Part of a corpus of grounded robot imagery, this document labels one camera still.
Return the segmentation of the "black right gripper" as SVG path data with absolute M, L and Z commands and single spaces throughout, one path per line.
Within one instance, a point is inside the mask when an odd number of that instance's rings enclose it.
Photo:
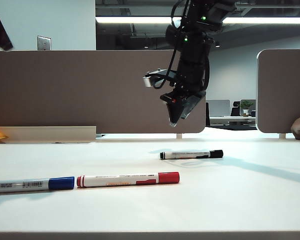
M 196 105 L 206 96 L 208 87 L 208 58 L 199 63 L 181 59 L 176 71 L 170 71 L 164 79 L 173 90 L 160 96 L 168 102 L 169 124 L 175 127 L 179 119 L 186 119 Z

